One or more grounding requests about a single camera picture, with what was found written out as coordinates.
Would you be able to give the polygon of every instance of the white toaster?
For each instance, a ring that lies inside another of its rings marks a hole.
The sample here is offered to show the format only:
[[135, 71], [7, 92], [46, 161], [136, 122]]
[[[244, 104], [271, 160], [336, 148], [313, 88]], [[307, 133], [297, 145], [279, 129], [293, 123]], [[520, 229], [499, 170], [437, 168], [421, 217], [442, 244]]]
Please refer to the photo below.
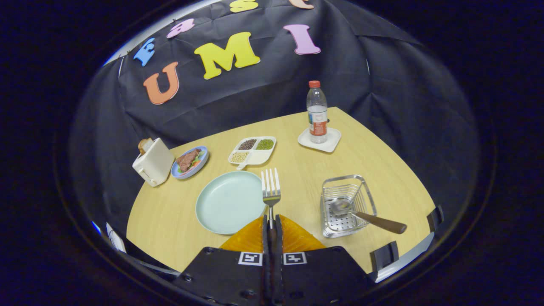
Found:
[[152, 187], [158, 186], [168, 178], [174, 163], [174, 155], [160, 138], [153, 140], [153, 144], [145, 154], [140, 154], [132, 163], [132, 168]]

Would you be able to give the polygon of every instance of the fork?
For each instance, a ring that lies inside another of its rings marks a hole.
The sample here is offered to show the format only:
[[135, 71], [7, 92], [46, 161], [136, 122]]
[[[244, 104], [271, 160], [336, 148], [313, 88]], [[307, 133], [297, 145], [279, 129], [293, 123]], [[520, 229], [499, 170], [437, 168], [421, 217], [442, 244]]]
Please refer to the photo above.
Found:
[[[270, 170], [270, 183], [268, 180], [268, 170]], [[277, 175], [277, 169], [274, 168], [274, 175], [272, 174], [272, 169], [266, 169], [266, 185], [264, 184], [264, 173], [261, 171], [261, 183], [263, 186], [263, 202], [268, 205], [268, 220], [270, 222], [270, 228], [273, 229], [272, 220], [274, 219], [274, 205], [276, 205], [281, 199], [280, 192], [280, 179]]]

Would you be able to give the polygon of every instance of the pink letter i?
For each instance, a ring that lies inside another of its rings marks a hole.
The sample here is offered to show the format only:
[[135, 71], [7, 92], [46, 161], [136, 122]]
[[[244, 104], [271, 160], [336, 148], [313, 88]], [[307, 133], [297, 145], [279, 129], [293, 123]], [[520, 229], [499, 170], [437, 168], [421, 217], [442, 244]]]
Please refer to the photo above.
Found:
[[321, 52], [321, 49], [313, 44], [312, 38], [308, 34], [308, 29], [310, 28], [309, 26], [286, 25], [283, 28], [291, 32], [291, 35], [296, 43], [296, 54], [316, 54]]

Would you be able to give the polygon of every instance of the wire basket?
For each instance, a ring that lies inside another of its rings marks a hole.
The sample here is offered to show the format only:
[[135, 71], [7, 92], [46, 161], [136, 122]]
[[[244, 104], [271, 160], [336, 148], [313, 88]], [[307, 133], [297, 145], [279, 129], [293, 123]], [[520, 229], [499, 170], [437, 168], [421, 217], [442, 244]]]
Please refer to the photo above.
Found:
[[[348, 183], [348, 181], [354, 182], [355, 180], [361, 182], [357, 184]], [[337, 181], [343, 183], [343, 185], [331, 186], [331, 182]], [[350, 213], [335, 215], [330, 209], [331, 203], [335, 203], [336, 201], [348, 202], [350, 210], [361, 211], [375, 216], [378, 214], [370, 190], [360, 175], [354, 174], [327, 179], [323, 182], [322, 187], [321, 225], [323, 236], [327, 238], [351, 235], [368, 224], [367, 221], [357, 218]]]

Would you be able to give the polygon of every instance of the light wood tabletop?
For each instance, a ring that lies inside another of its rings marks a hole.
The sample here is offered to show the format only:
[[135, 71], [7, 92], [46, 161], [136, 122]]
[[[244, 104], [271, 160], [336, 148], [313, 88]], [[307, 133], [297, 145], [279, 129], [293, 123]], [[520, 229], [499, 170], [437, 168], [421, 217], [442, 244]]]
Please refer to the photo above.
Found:
[[[178, 180], [170, 175], [157, 187], [144, 182], [131, 210], [127, 238], [178, 271], [183, 271], [203, 247], [219, 247], [229, 236], [215, 234], [200, 225], [195, 215], [196, 199], [214, 178], [236, 170], [227, 158], [241, 139], [274, 136], [277, 142], [270, 159], [244, 169], [260, 177], [261, 170], [277, 168], [282, 198], [274, 206], [274, 214], [297, 222], [327, 247], [344, 247], [367, 273], [372, 272], [370, 252], [392, 241], [397, 242], [402, 256], [430, 232], [426, 217], [435, 205], [429, 193], [408, 165], [369, 129], [336, 107], [329, 108], [328, 117], [328, 126], [342, 133], [332, 153], [298, 143], [298, 136], [308, 126], [306, 112], [234, 128], [171, 149], [178, 157], [202, 145], [208, 147], [210, 156], [206, 165], [188, 179]], [[403, 234], [370, 224], [349, 236], [323, 236], [323, 181], [351, 174], [366, 180], [379, 217], [407, 224]]]

